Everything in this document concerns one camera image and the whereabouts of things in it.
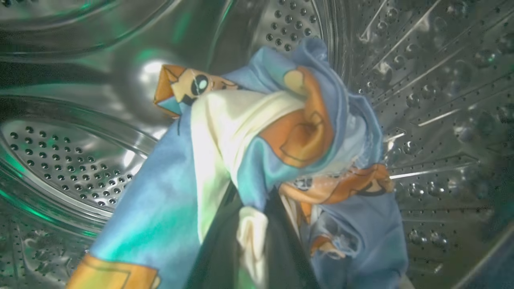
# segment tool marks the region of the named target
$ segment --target fabric fold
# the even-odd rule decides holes
[[[252,207],[239,210],[237,242],[241,247],[240,266],[253,280],[256,289],[267,289],[267,264],[264,254],[268,218]]]
[[[155,103],[178,120],[69,289],[182,288],[230,181],[244,205],[241,268],[257,288],[267,284],[263,212],[274,188],[323,289],[398,285],[407,252],[382,132],[322,40],[303,40],[290,58],[264,47],[224,76],[164,65]]]

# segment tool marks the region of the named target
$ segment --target cartoon eye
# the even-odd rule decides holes
[[[205,75],[198,75],[191,83],[191,92],[193,95],[197,96],[205,92],[207,89],[207,85],[209,84],[209,79]]]
[[[293,185],[299,189],[300,191],[308,191],[313,186],[313,178],[311,177],[304,177],[296,179],[293,182]]]

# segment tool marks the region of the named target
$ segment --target metal surface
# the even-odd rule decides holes
[[[46,2],[0,5],[2,289],[64,287],[172,122],[162,63],[222,74],[303,37],[375,108],[416,288],[465,286],[512,234],[481,231],[513,149],[512,1]]]

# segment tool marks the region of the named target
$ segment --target orange cartoon print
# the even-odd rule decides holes
[[[175,97],[178,103],[192,105],[198,96],[220,89],[241,89],[219,76],[177,65],[163,65],[155,93],[155,103]]]
[[[106,262],[86,255],[66,289],[157,289],[157,270],[141,265]]]
[[[334,130],[319,83],[307,68],[299,66],[288,71],[284,75],[284,84],[306,98],[305,108],[279,118],[259,136],[285,164],[304,168],[328,151]]]
[[[283,183],[280,193],[300,202],[306,221],[312,204],[334,204],[355,194],[375,196],[392,192],[394,183],[382,164],[367,169],[355,167],[340,176],[315,176]]]

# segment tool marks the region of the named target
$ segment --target cream fabric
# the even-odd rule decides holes
[[[267,289],[268,270],[264,245],[268,218],[252,207],[239,210],[237,242],[241,247],[240,268],[253,280],[256,289]]]
[[[280,200],[284,205],[284,209],[286,210],[287,216],[291,221],[293,229],[295,229],[296,236],[299,238],[300,232],[298,230],[298,202],[282,194],[280,195]]]
[[[230,178],[237,187],[237,170],[251,140],[278,118],[303,106],[302,100],[285,91],[263,95],[221,90],[195,101],[191,108],[191,138],[200,242],[209,230]]]

